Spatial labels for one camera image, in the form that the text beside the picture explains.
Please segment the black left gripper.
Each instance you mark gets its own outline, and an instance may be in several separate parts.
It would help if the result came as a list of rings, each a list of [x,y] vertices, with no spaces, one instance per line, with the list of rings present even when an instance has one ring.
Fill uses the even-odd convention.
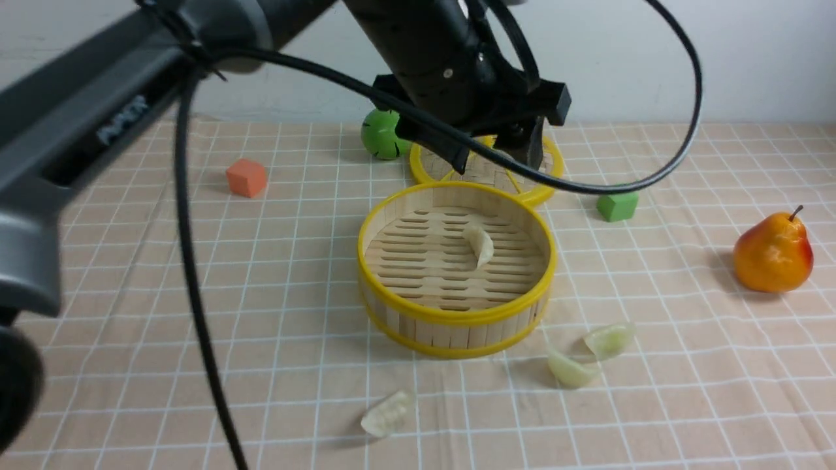
[[[461,131],[498,130],[494,148],[532,170],[543,162],[543,126],[563,125],[572,104],[568,86],[541,81],[530,93],[513,92],[489,62],[472,62],[422,76],[380,74],[373,88],[414,105]],[[418,144],[464,175],[471,149],[448,132],[419,131]]]

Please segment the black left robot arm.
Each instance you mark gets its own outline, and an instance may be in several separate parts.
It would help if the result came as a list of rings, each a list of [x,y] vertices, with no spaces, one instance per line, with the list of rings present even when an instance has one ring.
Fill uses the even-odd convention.
[[[44,362],[15,330],[19,313],[61,309],[59,218],[174,102],[180,250],[198,343],[221,426],[247,467],[223,396],[196,280],[186,197],[186,131],[209,74],[275,63],[325,78],[400,116],[402,138],[457,172],[476,151],[561,190],[588,187],[539,171],[545,122],[561,125],[565,84],[541,78],[507,1],[347,1],[389,67],[371,86],[281,53],[331,1],[140,1],[138,8],[2,92],[2,449],[44,390]]]

